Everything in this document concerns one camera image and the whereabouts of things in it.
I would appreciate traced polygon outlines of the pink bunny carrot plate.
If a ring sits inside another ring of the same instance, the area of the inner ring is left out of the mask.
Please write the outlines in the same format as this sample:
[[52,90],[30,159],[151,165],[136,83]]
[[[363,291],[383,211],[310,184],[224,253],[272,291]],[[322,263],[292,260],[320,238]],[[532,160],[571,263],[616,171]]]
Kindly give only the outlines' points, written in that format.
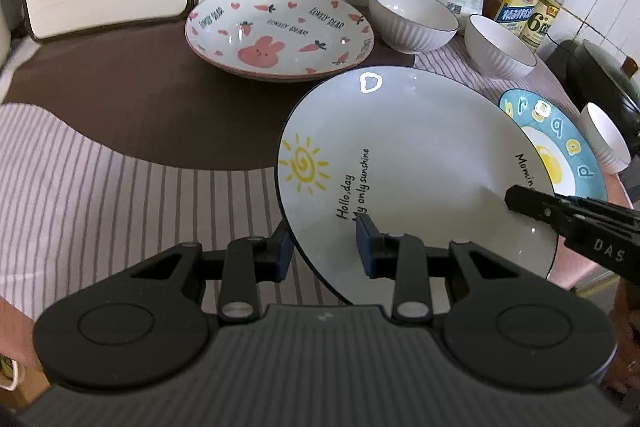
[[343,0],[204,0],[184,25],[206,62],[266,81],[331,77],[372,52],[366,17]]

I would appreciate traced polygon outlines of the white vinegar bottle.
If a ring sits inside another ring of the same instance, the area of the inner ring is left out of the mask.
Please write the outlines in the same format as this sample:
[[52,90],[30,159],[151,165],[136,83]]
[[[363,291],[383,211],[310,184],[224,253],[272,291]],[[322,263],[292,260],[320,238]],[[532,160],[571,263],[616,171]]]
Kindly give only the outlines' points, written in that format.
[[532,52],[537,52],[542,40],[558,16],[563,2],[564,0],[538,0],[535,9],[518,36]]

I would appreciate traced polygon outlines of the black wok with lid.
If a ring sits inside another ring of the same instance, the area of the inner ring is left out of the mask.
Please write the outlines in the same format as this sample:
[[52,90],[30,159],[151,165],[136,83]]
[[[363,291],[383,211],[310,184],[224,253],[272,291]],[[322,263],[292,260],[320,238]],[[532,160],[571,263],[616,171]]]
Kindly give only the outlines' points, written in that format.
[[560,44],[547,58],[570,101],[596,104],[614,122],[632,156],[639,154],[639,88],[608,51],[582,40]]

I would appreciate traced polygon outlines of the blue egg letter plate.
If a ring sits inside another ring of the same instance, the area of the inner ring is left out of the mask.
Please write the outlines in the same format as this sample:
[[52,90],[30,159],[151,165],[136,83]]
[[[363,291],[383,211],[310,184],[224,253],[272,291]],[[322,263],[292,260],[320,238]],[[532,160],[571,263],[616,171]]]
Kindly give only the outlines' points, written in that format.
[[570,118],[541,95],[523,89],[503,92],[499,107],[534,144],[556,194],[608,200],[597,158]]

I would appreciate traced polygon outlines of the striped pink cloth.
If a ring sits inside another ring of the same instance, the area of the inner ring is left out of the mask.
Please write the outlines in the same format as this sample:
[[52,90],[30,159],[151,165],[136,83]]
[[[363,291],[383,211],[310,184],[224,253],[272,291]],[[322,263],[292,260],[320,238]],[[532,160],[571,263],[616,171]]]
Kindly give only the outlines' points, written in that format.
[[221,248],[280,218],[271,167],[200,170],[130,157],[39,106],[6,99],[43,46],[1,75],[1,295],[26,317],[184,241]]

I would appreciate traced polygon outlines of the large white ribbed bowl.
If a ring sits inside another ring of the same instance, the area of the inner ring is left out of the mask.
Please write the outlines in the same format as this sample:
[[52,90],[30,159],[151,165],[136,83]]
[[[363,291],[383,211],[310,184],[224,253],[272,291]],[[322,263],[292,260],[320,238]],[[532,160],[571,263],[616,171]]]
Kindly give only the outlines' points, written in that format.
[[588,102],[580,112],[579,129],[606,173],[617,174],[631,163],[628,146],[603,109]]

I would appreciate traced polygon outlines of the brown table mat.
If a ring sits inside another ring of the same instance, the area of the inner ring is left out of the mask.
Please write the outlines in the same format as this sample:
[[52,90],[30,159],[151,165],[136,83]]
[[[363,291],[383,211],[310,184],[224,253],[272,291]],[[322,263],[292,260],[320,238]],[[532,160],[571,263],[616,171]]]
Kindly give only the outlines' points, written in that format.
[[316,84],[224,72],[170,22],[48,42],[17,69],[6,99],[154,164],[252,170],[276,163],[288,115]]

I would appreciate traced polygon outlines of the white sun print plate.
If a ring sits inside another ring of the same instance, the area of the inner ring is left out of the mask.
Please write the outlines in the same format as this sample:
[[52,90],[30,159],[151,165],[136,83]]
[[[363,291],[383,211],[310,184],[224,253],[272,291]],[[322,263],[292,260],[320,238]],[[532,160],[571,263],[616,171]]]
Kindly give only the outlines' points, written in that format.
[[483,95],[432,72],[353,69],[288,116],[276,171],[283,217],[314,274],[354,305],[389,306],[393,284],[362,269],[356,220],[431,247],[467,239],[546,277],[559,239],[506,207],[513,185],[550,193],[517,124]]

